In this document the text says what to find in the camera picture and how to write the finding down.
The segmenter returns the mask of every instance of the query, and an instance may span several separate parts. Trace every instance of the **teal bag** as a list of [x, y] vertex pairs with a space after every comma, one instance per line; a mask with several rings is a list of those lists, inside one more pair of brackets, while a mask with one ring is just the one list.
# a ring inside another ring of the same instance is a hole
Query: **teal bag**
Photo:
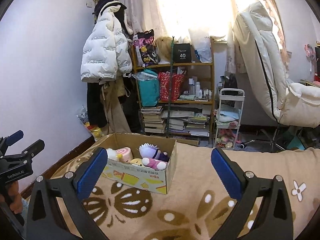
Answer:
[[[149, 69], [145, 69], [144, 72], [157, 75], [157, 73]], [[138, 80], [138, 85], [142, 106], [155, 106], [158, 103], [158, 100], [160, 99], [159, 79], [157, 78], [155, 80], [146, 81]]]

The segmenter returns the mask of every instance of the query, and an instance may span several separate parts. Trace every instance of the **black box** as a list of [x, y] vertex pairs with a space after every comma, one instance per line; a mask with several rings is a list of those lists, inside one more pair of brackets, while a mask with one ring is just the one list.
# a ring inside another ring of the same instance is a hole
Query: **black box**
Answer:
[[191, 45], [189, 43], [174, 44], [174, 63], [191, 63]]
[[316, 57], [317, 57], [317, 70], [316, 70], [316, 72], [319, 75], [319, 73], [320, 73], [320, 48], [319, 47], [315, 47], [315, 51], [316, 51]]

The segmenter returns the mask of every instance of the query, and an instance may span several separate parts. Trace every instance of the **curtain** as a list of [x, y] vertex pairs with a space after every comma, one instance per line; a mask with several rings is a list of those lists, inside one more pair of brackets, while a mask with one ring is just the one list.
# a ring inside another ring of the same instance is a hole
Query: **curtain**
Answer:
[[133, 33], [153, 29], [155, 36], [166, 35], [166, 28], [159, 11], [159, 0], [124, 0], [127, 20]]
[[[239, 11], [257, 0], [125, 0], [128, 20], [134, 33], [154, 29], [155, 36], [175, 36], [188, 41], [190, 32], [201, 30], [204, 39], [210, 36], [227, 41], [226, 72], [246, 72], [232, 25]], [[260, 0], [274, 19], [276, 38], [285, 49], [280, 19], [272, 0]]]

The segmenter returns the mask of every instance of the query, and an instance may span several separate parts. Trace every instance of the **white rolling cart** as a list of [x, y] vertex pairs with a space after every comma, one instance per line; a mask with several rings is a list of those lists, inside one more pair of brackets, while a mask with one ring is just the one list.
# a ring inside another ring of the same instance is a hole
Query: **white rolling cart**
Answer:
[[[224, 91], [235, 91], [238, 92], [237, 96], [228, 96], [224, 95]], [[217, 120], [216, 120], [216, 137], [214, 139], [214, 144], [213, 147], [216, 146], [217, 144], [217, 138], [218, 138], [218, 131], [219, 129], [232, 129], [236, 130], [236, 138], [233, 140], [233, 145], [232, 148], [228, 148], [228, 150], [233, 150], [235, 148], [236, 144], [236, 139], [238, 138], [239, 134], [239, 128], [240, 128], [240, 122], [241, 122], [241, 116], [242, 116], [242, 110], [243, 110], [243, 103], [244, 103], [244, 91], [242, 89], [234, 89], [234, 88], [223, 88], [219, 92], [219, 109], [217, 111]], [[220, 109], [221, 109], [221, 102], [227, 100], [227, 101], [235, 101], [235, 108], [240, 109], [240, 114], [239, 114], [239, 121], [237, 126], [230, 126], [229, 124], [224, 124], [220, 122]]]

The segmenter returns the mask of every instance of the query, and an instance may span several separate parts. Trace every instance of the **red patterned bag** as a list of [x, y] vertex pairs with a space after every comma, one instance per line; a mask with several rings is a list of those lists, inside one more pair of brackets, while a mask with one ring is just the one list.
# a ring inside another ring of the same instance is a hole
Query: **red patterned bag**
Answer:
[[[160, 81], [160, 100], [164, 102], [169, 101], [169, 82], [170, 73], [160, 72], [158, 74]], [[172, 74], [172, 91], [171, 101], [175, 101], [180, 96], [180, 86], [183, 83], [184, 74]]]

